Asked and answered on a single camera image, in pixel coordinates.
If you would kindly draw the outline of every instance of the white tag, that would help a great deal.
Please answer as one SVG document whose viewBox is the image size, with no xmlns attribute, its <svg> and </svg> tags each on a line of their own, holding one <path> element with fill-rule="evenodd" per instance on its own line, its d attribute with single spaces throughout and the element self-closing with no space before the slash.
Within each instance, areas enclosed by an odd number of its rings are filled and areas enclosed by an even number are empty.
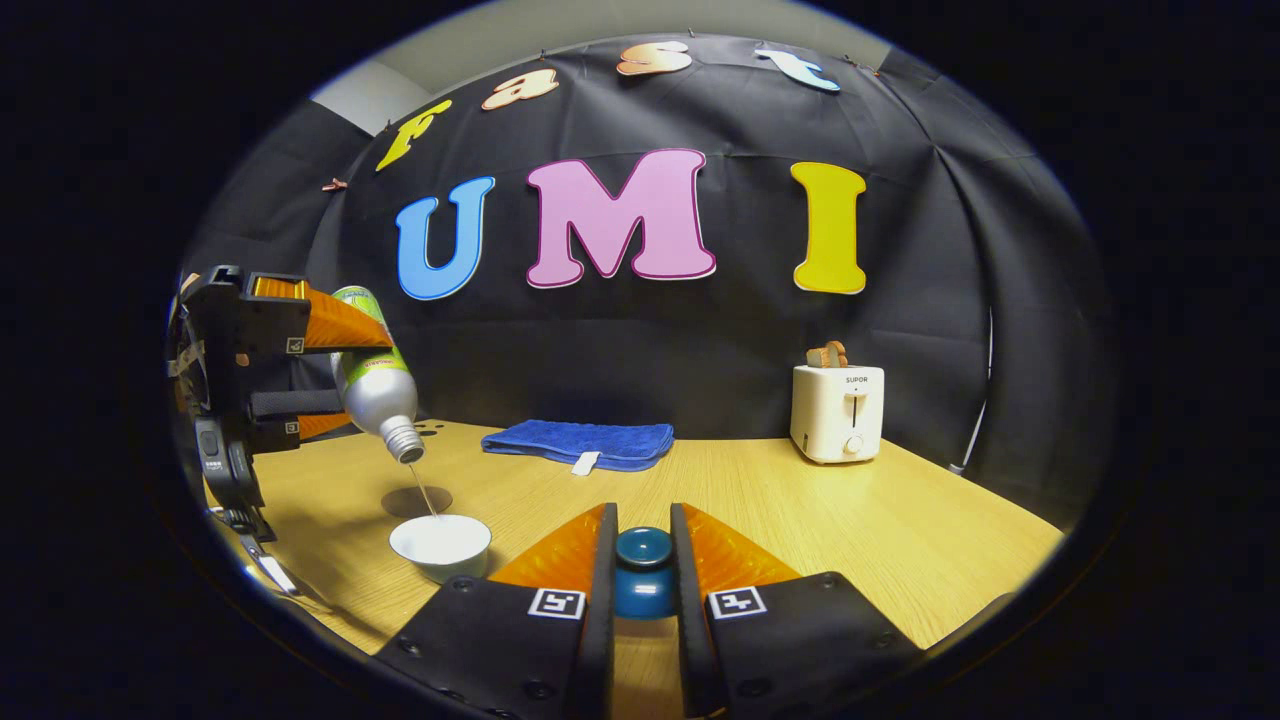
<svg viewBox="0 0 1280 720">
<path fill-rule="evenodd" d="M 600 459 L 600 451 L 593 450 L 590 452 L 584 452 L 577 456 L 577 462 L 573 462 L 575 475 L 586 475 L 591 473 L 591 468 L 595 466 L 595 461 Z"/>
</svg>

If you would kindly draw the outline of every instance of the blue letter u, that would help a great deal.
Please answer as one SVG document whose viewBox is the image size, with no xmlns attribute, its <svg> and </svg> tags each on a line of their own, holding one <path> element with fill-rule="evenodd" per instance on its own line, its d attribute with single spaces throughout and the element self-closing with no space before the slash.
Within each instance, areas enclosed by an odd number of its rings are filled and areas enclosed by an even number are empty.
<svg viewBox="0 0 1280 720">
<path fill-rule="evenodd" d="M 411 202 L 396 215 L 399 228 L 401 288 L 416 300 L 448 297 L 467 284 L 480 266 L 484 234 L 484 196 L 493 190 L 492 177 L 467 181 L 453 188 L 449 202 L 458 206 L 457 249 L 440 268 L 426 263 L 426 227 L 435 211 L 434 197 Z"/>
</svg>

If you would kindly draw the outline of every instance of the green bottle label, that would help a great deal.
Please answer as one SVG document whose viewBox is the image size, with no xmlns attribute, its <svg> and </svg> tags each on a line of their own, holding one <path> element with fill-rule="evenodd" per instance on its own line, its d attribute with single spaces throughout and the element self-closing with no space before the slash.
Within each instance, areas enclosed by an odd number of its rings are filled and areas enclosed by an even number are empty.
<svg viewBox="0 0 1280 720">
<path fill-rule="evenodd" d="M 387 328 L 387 320 L 383 318 L 383 309 L 378 306 L 378 301 L 374 300 L 374 295 L 366 288 L 358 286 L 348 286 L 338 292 L 333 293 L 334 297 L 342 300 L 347 305 L 353 305 L 360 309 L 364 314 L 381 323 L 383 329 L 387 329 L 388 337 L 392 332 Z M 399 370 L 408 372 L 408 366 L 404 365 L 404 357 L 401 356 L 399 348 L 392 346 L 390 352 L 387 351 L 367 351 L 367 352 L 343 352 L 338 360 L 342 366 L 342 374 L 347 379 L 347 384 L 352 384 L 360 378 L 365 377 L 365 373 L 375 368 L 396 368 Z"/>
</svg>

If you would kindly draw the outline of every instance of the bottle label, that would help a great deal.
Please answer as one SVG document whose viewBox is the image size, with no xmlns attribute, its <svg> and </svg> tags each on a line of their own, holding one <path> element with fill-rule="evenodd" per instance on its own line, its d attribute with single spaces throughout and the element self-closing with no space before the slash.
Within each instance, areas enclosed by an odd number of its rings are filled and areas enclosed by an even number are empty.
<svg viewBox="0 0 1280 720">
<path fill-rule="evenodd" d="M 333 293 L 333 296 L 342 300 L 347 305 L 356 306 L 364 314 L 381 323 L 383 328 L 387 329 L 387 320 L 383 318 L 383 310 L 378 306 L 378 301 L 374 300 L 374 295 L 366 288 L 348 286 Z M 387 329 L 387 336 L 390 337 L 390 329 Z M 334 352 L 330 357 L 332 364 L 334 365 L 334 375 L 346 380 L 344 386 L 339 388 L 339 391 L 344 395 L 347 392 L 347 386 L 355 383 L 370 370 L 378 368 L 396 368 L 398 370 L 404 370 L 406 373 L 408 372 L 408 366 L 404 365 L 404 357 L 401 356 L 399 348 L 394 345 L 392 346 L 390 352 L 381 350 L 367 352 Z"/>
</svg>

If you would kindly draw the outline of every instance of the orange gripper pad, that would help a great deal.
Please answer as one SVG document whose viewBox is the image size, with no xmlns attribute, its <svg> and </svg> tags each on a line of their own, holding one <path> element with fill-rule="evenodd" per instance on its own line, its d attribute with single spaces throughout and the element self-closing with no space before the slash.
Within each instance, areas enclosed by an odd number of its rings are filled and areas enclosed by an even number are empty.
<svg viewBox="0 0 1280 720">
<path fill-rule="evenodd" d="M 582 512 L 521 552 L 490 580 L 526 588 L 580 591 L 591 600 L 595 544 L 604 503 Z"/>
<path fill-rule="evenodd" d="M 298 439 L 316 437 L 334 428 L 340 428 L 351 421 L 351 415 L 338 413 L 335 415 L 298 415 Z"/>
<path fill-rule="evenodd" d="M 307 284 L 307 281 L 294 282 L 259 275 L 253 283 L 253 295 L 308 300 L 311 314 L 307 316 L 307 333 L 302 340 L 307 348 L 392 346 L 392 337 L 381 323 L 358 307 L 316 291 Z"/>
<path fill-rule="evenodd" d="M 698 570 L 698 592 L 703 600 L 713 592 L 767 585 L 800 577 L 800 573 L 742 533 L 687 502 L 681 506 L 689 524 L 689 542 L 694 548 L 694 568 Z"/>
</svg>

